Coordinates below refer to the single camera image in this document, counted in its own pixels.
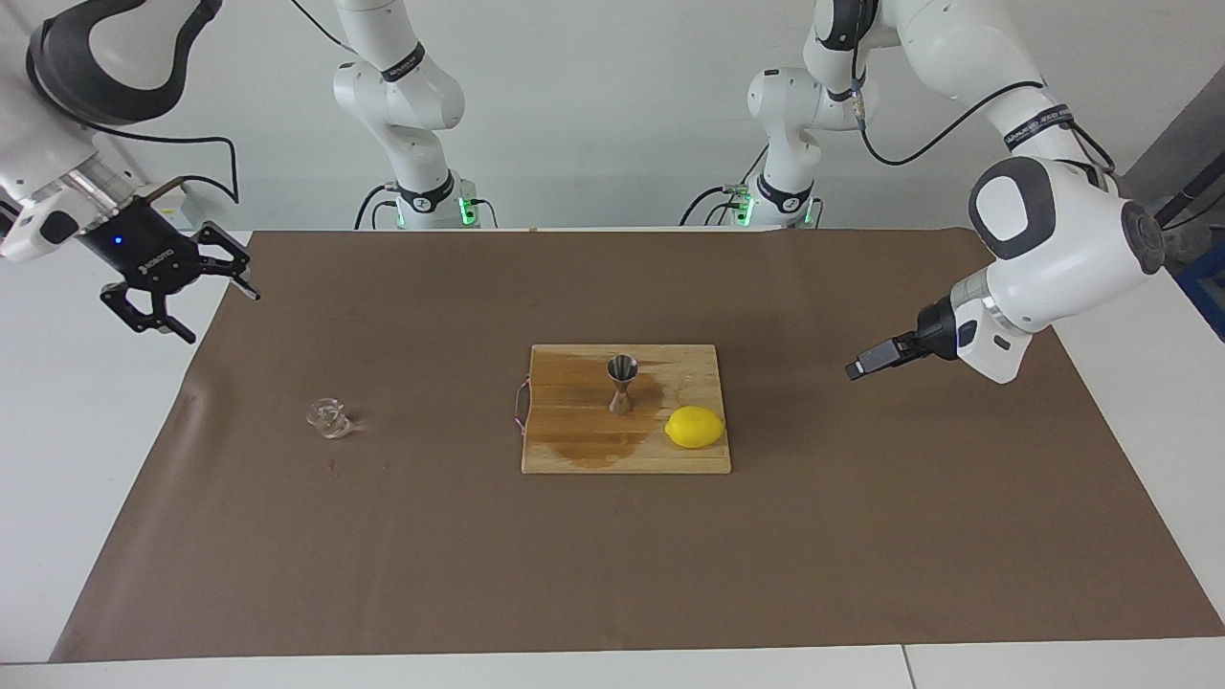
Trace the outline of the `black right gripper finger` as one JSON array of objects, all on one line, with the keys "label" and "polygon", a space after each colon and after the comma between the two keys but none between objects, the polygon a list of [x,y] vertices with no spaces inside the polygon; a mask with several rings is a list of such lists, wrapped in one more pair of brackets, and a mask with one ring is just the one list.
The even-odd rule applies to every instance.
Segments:
[{"label": "black right gripper finger", "polygon": [[167,310],[167,297],[176,294],[195,281],[196,278],[187,280],[187,282],[172,286],[168,289],[160,286],[149,288],[149,311],[141,311],[134,302],[127,299],[130,286],[127,286],[127,282],[123,282],[123,280],[100,288],[100,302],[113,313],[118,314],[118,318],[123,322],[126,322],[127,327],[135,332],[156,330],[160,333],[176,335],[179,340],[187,342],[187,345],[196,345],[196,332],[189,330],[179,319],[172,318],[169,310]]},{"label": "black right gripper finger", "polygon": [[[202,275],[222,276],[223,278],[232,280],[232,284],[235,284],[240,292],[249,297],[249,300],[261,300],[261,293],[251,283],[251,257],[245,245],[233,239],[229,233],[214,222],[203,222],[191,242],[200,250],[196,264]],[[203,253],[206,246],[218,248],[228,257],[206,255]]]}]

